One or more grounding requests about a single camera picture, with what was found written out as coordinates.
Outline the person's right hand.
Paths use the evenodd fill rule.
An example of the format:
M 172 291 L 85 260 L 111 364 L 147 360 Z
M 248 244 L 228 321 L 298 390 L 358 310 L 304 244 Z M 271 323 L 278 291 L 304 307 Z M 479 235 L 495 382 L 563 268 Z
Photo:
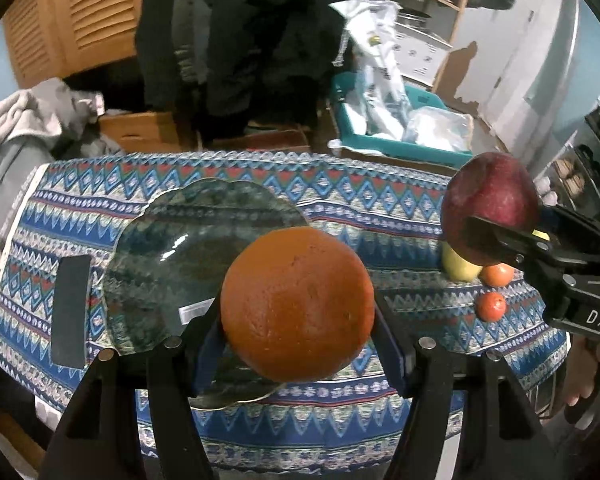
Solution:
M 587 399 L 594 390 L 595 375 L 600 367 L 600 342 L 594 349 L 588 348 L 588 340 L 573 335 L 567 359 L 564 400 L 575 406 L 580 399 Z

